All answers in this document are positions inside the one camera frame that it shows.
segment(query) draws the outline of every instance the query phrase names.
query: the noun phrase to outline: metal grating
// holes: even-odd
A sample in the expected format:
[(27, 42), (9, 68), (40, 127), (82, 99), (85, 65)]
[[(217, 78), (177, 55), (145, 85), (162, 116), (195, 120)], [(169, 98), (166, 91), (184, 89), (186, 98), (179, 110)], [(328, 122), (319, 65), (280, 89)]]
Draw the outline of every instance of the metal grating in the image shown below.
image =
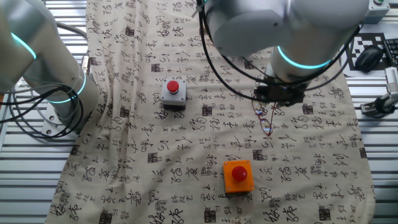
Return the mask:
[[(86, 1), (47, 1), (47, 5), (57, 21), (85, 31)], [(398, 9), (392, 9), (384, 22), (398, 22)], [(66, 30), (59, 32), (69, 51), (81, 61), (87, 41)], [(398, 112), (375, 120), (363, 116), (359, 110), (361, 103), (387, 92), (385, 78), (347, 78), (347, 82), (374, 179), (377, 204), (372, 223), (398, 223)], [(45, 113), (47, 104), (42, 103), (39, 108)], [(43, 126), (43, 119), (36, 111), (26, 118), (38, 129)], [(15, 123), (4, 129), (0, 133), (0, 223), (44, 223), (74, 140), (43, 144), (25, 135)]]

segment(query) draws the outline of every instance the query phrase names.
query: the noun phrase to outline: wrinkled cloth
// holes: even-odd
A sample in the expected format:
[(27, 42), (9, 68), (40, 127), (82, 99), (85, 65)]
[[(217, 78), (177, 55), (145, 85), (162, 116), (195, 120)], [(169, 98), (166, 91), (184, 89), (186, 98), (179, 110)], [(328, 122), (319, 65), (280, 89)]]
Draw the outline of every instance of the wrinkled cloth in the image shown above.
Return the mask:
[[(211, 71), (194, 11), (190, 1), (87, 2), (98, 106), (46, 223), (369, 223), (373, 182), (345, 78), (259, 115), (261, 106)], [(221, 76), (250, 95), (254, 82), (206, 38)], [(253, 65), (265, 70), (270, 51), (251, 55), (252, 63), (232, 61), (256, 77)], [(163, 109), (165, 79), (186, 81), (186, 110)], [(225, 194), (223, 163), (241, 160), (251, 163), (254, 190)]]

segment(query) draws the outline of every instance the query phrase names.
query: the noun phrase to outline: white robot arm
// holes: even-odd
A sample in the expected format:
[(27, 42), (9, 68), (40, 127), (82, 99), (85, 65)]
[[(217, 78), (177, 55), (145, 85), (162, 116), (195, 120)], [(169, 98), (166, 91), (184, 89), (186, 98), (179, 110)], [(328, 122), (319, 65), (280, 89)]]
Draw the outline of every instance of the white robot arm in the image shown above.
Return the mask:
[[(61, 41), (53, 15), (40, 0), (0, 0), (0, 52), (0, 92), (9, 91), (21, 77), (33, 88), (63, 83), (79, 95), (83, 108), (77, 114), (83, 109), (83, 121), (94, 110), (97, 86)], [(37, 88), (36, 92), (51, 89)], [(63, 119), (74, 110), (67, 93), (56, 92), (47, 99), (62, 123), (76, 125), (79, 116)]]
[(222, 55), (245, 57), (274, 47), (266, 74), (269, 82), (280, 85), (263, 85), (260, 95), (292, 105), (302, 102), (303, 94), (297, 96), (309, 85), (308, 78), (322, 71), (359, 31), (369, 0), (198, 1), (201, 4), (203, 22)]

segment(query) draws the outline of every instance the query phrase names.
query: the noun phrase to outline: emergency stop button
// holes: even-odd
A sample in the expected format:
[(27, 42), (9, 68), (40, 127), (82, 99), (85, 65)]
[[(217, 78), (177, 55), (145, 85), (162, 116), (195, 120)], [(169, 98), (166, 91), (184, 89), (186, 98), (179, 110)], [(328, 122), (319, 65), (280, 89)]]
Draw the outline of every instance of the emergency stop button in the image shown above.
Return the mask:
[(169, 83), (167, 84), (167, 89), (171, 94), (176, 94), (178, 93), (178, 89), (180, 88), (180, 85), (178, 84), (177, 81), (172, 80), (169, 81)]
[(248, 171), (243, 166), (237, 166), (232, 170), (232, 177), (238, 182), (246, 180)]

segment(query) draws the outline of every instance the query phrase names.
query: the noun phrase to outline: black mouse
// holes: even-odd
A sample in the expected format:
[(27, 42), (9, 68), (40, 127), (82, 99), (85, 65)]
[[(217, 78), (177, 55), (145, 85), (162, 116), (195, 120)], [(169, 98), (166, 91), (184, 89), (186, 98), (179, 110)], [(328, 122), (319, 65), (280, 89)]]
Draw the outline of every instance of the black mouse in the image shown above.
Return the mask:
[(378, 46), (369, 45), (356, 59), (355, 67), (362, 72), (368, 73), (380, 62), (383, 53), (384, 51)]

